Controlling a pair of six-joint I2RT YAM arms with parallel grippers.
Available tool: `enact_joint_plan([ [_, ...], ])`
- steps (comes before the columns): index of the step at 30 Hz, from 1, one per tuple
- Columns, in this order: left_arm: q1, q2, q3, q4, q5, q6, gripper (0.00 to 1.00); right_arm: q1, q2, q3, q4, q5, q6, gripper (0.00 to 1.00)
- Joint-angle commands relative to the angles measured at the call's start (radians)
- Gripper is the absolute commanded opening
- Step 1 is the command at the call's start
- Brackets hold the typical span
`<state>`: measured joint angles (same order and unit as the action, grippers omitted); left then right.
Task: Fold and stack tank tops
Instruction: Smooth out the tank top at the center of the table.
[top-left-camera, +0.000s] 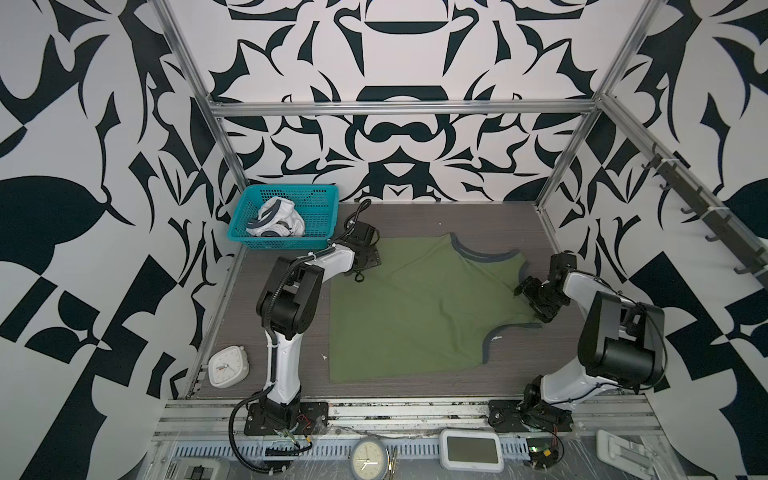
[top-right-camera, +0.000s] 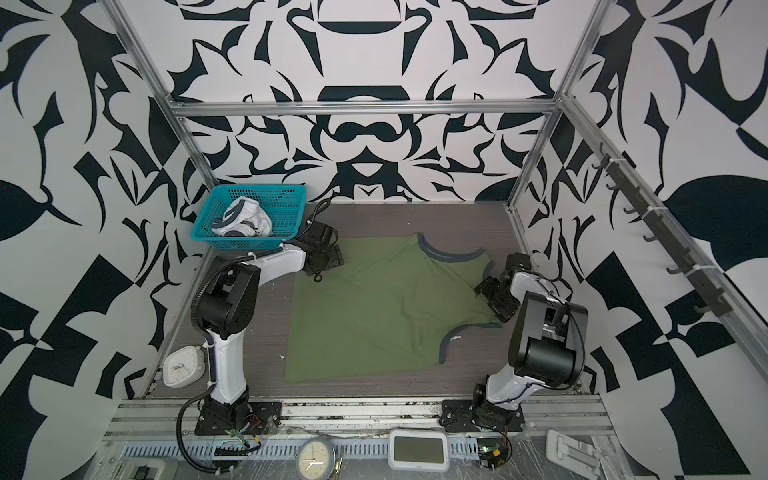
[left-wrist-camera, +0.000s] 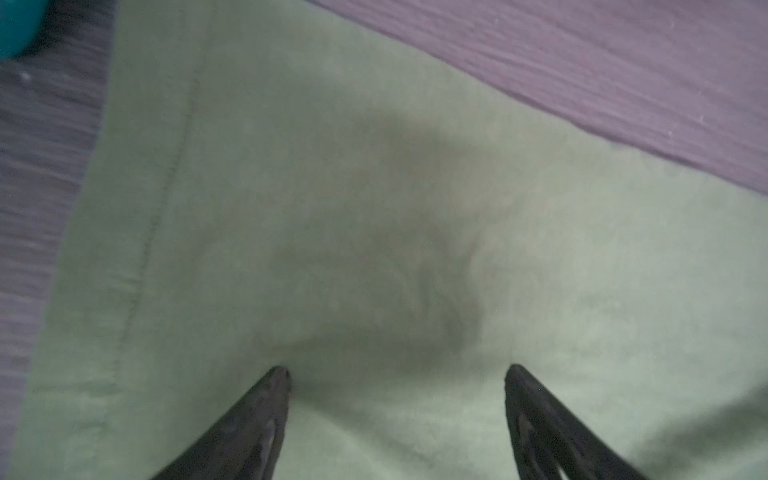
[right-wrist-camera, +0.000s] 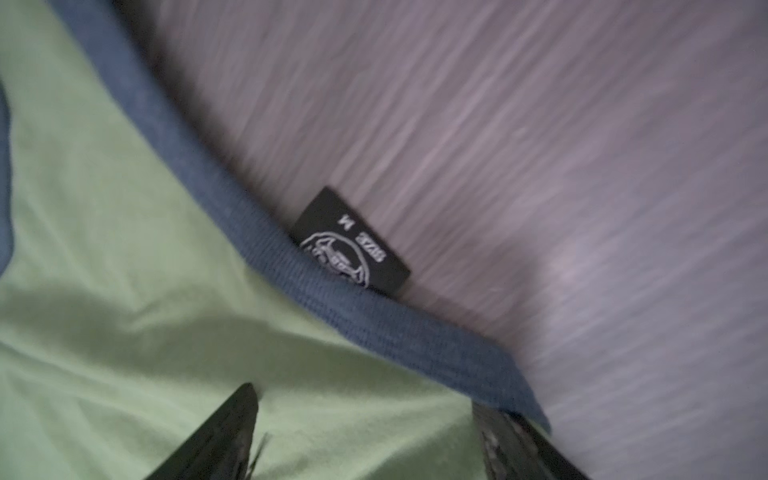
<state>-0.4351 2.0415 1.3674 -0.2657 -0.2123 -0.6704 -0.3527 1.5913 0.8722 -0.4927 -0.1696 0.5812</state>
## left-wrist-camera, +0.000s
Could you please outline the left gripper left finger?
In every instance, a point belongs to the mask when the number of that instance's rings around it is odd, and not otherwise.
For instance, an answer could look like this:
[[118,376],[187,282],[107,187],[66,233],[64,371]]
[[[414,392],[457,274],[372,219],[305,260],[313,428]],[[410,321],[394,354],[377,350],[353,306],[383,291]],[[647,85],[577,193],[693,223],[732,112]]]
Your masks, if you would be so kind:
[[275,366],[154,480],[263,480],[275,471],[291,392],[287,368]]

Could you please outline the green tank top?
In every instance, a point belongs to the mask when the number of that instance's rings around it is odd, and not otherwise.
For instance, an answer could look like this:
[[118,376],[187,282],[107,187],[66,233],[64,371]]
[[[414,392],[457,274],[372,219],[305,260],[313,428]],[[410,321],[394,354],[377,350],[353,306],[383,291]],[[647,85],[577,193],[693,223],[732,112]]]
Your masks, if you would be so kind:
[[528,368],[652,479],[767,475],[767,202],[302,1],[124,1],[11,479],[147,479],[270,367],[280,479],[513,479]]

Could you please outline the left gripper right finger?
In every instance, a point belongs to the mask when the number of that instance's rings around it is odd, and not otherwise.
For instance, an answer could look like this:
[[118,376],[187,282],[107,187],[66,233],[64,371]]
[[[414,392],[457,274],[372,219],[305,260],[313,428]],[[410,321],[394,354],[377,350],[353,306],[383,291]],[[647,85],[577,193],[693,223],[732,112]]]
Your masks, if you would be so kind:
[[525,367],[506,372],[505,414],[522,480],[645,480]]

